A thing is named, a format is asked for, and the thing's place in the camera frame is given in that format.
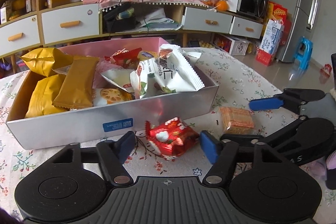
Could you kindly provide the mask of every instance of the floral tablecloth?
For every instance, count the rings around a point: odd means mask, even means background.
[[[193,48],[192,50],[203,53],[197,66],[219,84],[212,111],[206,115],[186,120],[187,124],[198,132],[208,130],[215,136],[222,134],[221,120],[217,113],[219,106],[248,109],[249,100],[270,97],[280,92],[254,70],[225,52],[207,48]],[[6,127],[8,112],[26,75],[27,72],[20,72],[0,80],[0,207],[18,219],[21,219],[21,215],[14,201],[16,185],[62,148],[26,151]],[[255,133],[264,136],[282,128],[296,118],[292,112],[282,108],[252,112],[252,116],[256,125]],[[154,153],[146,142],[143,132],[137,132],[137,136],[136,148],[124,165],[134,179],[138,175],[143,175],[199,176],[202,180],[211,167],[199,145],[180,158],[167,161]],[[82,143],[81,146],[95,146],[100,141]],[[100,174],[97,164],[84,164],[84,167]],[[236,173],[250,167],[250,164],[238,164]],[[308,166],[302,168],[310,172]],[[319,182],[323,191],[323,199],[314,219],[320,224],[336,223],[336,191],[328,190],[323,181]]]

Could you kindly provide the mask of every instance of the table leg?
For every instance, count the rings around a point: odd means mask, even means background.
[[[184,48],[188,47],[188,33],[183,33],[182,45]]]
[[[10,56],[10,60],[12,62],[12,69],[13,69],[13,74],[17,73],[17,69],[16,69],[16,59],[15,59],[15,54],[12,54]]]

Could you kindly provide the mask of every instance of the white drawer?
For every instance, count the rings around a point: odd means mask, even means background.
[[[182,17],[183,30],[229,33],[232,16],[186,7]]]
[[[98,35],[98,14],[98,3],[42,13],[44,43]]]
[[[241,37],[260,38],[263,25],[251,20],[234,17],[229,34]]]
[[[0,37],[0,56],[39,44],[37,16],[27,17],[1,27]]]

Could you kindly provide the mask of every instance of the blue label sticker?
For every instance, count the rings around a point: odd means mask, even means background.
[[[133,127],[133,118],[103,123],[104,132],[111,132],[130,127]]]

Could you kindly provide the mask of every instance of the orange fruit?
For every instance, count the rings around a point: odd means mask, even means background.
[[[227,4],[227,2],[225,0],[220,0],[216,3],[216,9],[219,10],[219,11],[227,11],[229,6]]]

